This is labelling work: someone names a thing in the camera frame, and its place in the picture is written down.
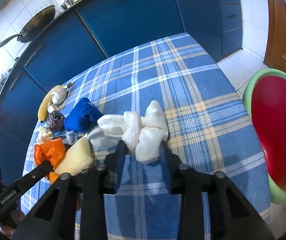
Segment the blue plaid tablecloth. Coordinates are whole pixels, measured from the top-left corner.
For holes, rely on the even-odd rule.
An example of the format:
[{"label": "blue plaid tablecloth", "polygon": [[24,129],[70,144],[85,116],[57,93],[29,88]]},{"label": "blue plaid tablecloth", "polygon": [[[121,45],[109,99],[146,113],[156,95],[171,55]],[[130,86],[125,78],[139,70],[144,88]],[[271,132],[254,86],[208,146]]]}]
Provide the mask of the blue plaid tablecloth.
[{"label": "blue plaid tablecloth", "polygon": [[[270,195],[265,160],[251,120],[235,89],[213,59],[187,33],[140,45],[108,58],[72,78],[60,106],[68,116],[82,97],[104,114],[137,111],[144,116],[152,100],[160,102],[168,127],[168,145],[199,172],[221,170],[243,192],[263,219],[269,219]],[[35,168],[34,144],[23,175]],[[98,162],[113,149],[94,149]],[[48,189],[42,179],[22,198],[26,214]],[[203,194],[206,238],[210,237],[207,195]],[[110,239],[176,239],[180,196],[165,188],[159,162],[144,165],[127,156],[121,187],[105,195]],[[79,238],[77,212],[75,238]]]}]

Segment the kitchen utensil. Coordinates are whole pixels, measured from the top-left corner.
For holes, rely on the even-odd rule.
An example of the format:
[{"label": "kitchen utensil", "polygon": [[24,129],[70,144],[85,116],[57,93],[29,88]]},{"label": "kitchen utensil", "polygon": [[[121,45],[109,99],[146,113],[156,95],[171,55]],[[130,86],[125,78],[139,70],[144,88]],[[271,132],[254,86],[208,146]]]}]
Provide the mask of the kitchen utensil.
[{"label": "kitchen utensil", "polygon": [[30,19],[20,33],[1,41],[0,48],[15,37],[17,37],[17,41],[22,43],[32,41],[54,19],[54,16],[55,6],[51,5],[46,7]]},{"label": "kitchen utensil", "polygon": [[65,0],[64,3],[61,5],[61,8],[66,11],[67,9],[69,9],[70,7],[72,7],[75,2],[75,0]]}]

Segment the frying pan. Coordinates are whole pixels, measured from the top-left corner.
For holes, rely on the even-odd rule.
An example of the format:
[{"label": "frying pan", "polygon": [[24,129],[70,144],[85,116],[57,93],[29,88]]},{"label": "frying pan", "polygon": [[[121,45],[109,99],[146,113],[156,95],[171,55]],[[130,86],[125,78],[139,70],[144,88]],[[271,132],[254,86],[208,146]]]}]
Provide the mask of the frying pan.
[{"label": "frying pan", "polygon": [[27,43],[32,41],[53,19],[55,16],[55,6],[51,5],[40,11],[23,27],[20,33],[12,35],[0,42],[3,47],[13,38],[17,37],[19,42]]}]

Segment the drawer handle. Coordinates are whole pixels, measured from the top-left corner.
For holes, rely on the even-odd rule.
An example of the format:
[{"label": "drawer handle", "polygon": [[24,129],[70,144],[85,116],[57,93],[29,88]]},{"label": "drawer handle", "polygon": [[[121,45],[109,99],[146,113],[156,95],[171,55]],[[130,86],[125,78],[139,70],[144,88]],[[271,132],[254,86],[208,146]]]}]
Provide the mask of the drawer handle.
[{"label": "drawer handle", "polygon": [[16,77],[16,79],[14,79],[14,81],[13,81],[12,85],[10,86],[9,91],[11,91],[11,90],[12,90],[12,88],[14,87],[14,84],[17,82],[17,80],[19,79],[19,77],[20,77],[20,75],[21,75],[21,74],[22,74],[22,72],[20,72],[20,73],[18,74],[18,76]]},{"label": "drawer handle", "polygon": [[24,64],[23,68],[27,66],[27,64],[31,61],[31,59],[35,56],[35,54],[43,47],[43,44],[41,44],[34,52],[33,54],[28,58],[26,63]]}]

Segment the wooden door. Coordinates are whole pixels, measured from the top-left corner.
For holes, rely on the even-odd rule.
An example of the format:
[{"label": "wooden door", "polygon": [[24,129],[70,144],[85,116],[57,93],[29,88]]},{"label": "wooden door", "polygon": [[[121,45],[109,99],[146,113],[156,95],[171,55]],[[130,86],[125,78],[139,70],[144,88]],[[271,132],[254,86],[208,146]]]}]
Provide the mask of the wooden door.
[{"label": "wooden door", "polygon": [[264,64],[286,73],[286,7],[283,0],[268,0],[269,29]]}]

